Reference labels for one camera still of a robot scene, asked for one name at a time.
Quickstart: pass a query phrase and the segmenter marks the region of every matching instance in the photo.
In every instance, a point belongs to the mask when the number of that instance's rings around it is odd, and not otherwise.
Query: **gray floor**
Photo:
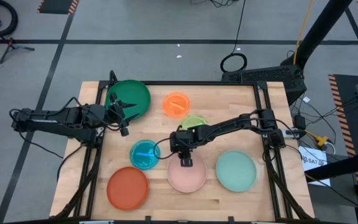
[[[8,0],[19,13],[16,39],[59,40],[65,15],[37,14],[39,2]],[[244,40],[296,40],[307,10],[307,0],[248,0],[239,38]],[[327,0],[315,1],[306,31],[323,10]],[[358,25],[358,5],[351,12]],[[216,9],[204,2],[188,0],[108,1],[81,0],[68,33],[68,40],[139,39],[233,39],[241,3]],[[0,9],[2,19],[9,18]],[[348,18],[343,15],[326,40],[357,40]],[[18,50],[0,65],[0,205],[22,147],[22,139],[10,128],[11,108],[35,108],[48,75],[57,45],[32,44],[35,52]],[[107,79],[113,69],[119,79],[220,80],[219,63],[233,46],[219,44],[78,45],[66,44],[53,76],[45,109],[60,108],[77,96],[87,80]],[[278,65],[293,45],[239,45],[248,57],[248,69]],[[0,56],[5,45],[0,45]],[[229,62],[236,68],[239,62]],[[328,74],[358,75],[358,45],[320,45],[305,67],[306,95],[324,113],[334,108]],[[306,105],[303,111],[313,113]],[[346,155],[339,122],[328,121],[337,132],[337,153]],[[333,137],[324,123],[310,127],[319,135]],[[66,138],[36,133],[34,142],[63,154]],[[30,147],[17,182],[5,222],[47,218],[56,187],[60,159]],[[322,204],[312,198],[315,214],[326,221],[356,222],[350,207]]]

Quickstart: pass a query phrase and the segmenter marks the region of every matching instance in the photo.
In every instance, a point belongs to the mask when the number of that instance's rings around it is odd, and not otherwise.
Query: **white sticker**
[[[303,146],[299,147],[299,151],[302,154],[302,166],[304,171],[327,165],[327,155],[323,151]],[[331,186],[329,179],[320,181]],[[324,184],[317,181],[310,182],[309,184],[324,186]]]
[[[305,103],[309,103],[309,102],[310,102],[310,98],[308,98],[307,96],[305,96],[302,100],[303,100],[303,102],[305,102]]]

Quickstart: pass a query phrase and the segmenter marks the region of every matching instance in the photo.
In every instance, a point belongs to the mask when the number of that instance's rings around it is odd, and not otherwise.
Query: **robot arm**
[[[127,136],[129,121],[137,116],[126,118],[124,108],[135,106],[117,100],[115,94],[110,95],[111,104],[107,110],[102,105],[80,105],[77,107],[63,107],[59,111],[36,111],[28,108],[10,111],[13,119],[12,128],[18,132],[45,131],[69,138],[76,138],[79,142],[93,142],[97,128],[120,130],[122,136]]]
[[[274,112],[269,109],[255,110],[249,114],[242,114],[237,118],[223,121],[214,125],[199,125],[188,128],[187,130],[178,130],[170,134],[171,152],[178,153],[181,159],[182,167],[192,167],[190,152],[198,146],[213,141],[216,137],[228,134],[238,130],[251,130],[257,134],[264,135],[269,144],[273,147],[285,147],[285,141],[281,129],[277,128]]]

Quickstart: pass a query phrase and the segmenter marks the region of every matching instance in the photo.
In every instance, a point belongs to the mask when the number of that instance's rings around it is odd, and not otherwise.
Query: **green plate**
[[[107,92],[106,109],[110,105],[110,94],[116,92],[118,100],[124,103],[134,103],[136,106],[124,109],[124,118],[129,118],[135,114],[139,114],[136,118],[140,118],[146,113],[150,106],[150,92],[149,89],[141,82],[136,80],[124,80],[113,85]]]
[[[254,161],[242,151],[227,151],[216,163],[220,183],[233,192],[250,189],[257,177]]]

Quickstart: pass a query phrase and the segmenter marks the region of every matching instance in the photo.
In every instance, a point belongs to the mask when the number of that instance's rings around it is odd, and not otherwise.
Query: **wooden table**
[[[80,102],[94,103],[97,87],[98,82],[83,82]],[[116,170],[131,166],[129,160],[131,147],[141,139],[157,142],[167,138],[180,124],[181,119],[169,118],[163,114],[162,100],[168,93],[184,92],[191,101],[189,114],[201,114],[209,124],[231,119],[242,113],[250,113],[256,109],[251,86],[149,85],[148,88],[152,97],[151,106],[143,117],[131,122],[128,128],[130,134],[121,137],[119,132],[106,131],[91,218],[144,220],[145,216],[150,215],[152,220],[227,221],[229,216],[233,216],[235,221],[274,221],[268,175],[265,162],[262,160],[262,140],[260,135],[252,131],[237,131],[220,136],[213,142],[195,149],[208,167],[208,179],[198,191],[184,194],[173,189],[167,180],[166,167],[169,159],[166,159],[159,161],[153,169],[145,171],[149,179],[150,192],[140,208],[123,212],[109,203],[106,196],[107,182]],[[268,83],[268,92],[276,118],[292,126],[283,84]],[[280,123],[278,125],[280,128],[285,128]],[[295,140],[286,139],[286,144],[297,147]],[[79,142],[69,139],[65,156],[78,146]],[[170,152],[168,141],[161,143],[159,147],[162,156]],[[225,189],[216,177],[214,168],[218,157],[231,149],[248,153],[257,166],[257,181],[245,192],[237,193]],[[299,153],[289,147],[282,149],[281,152],[288,189],[305,212],[313,217],[313,208]],[[84,155],[85,150],[82,149],[69,158],[62,167],[51,215],[57,214],[77,190]],[[284,217],[282,195],[278,188],[277,192],[281,214]],[[86,192],[83,196],[81,214],[85,213],[87,198]]]

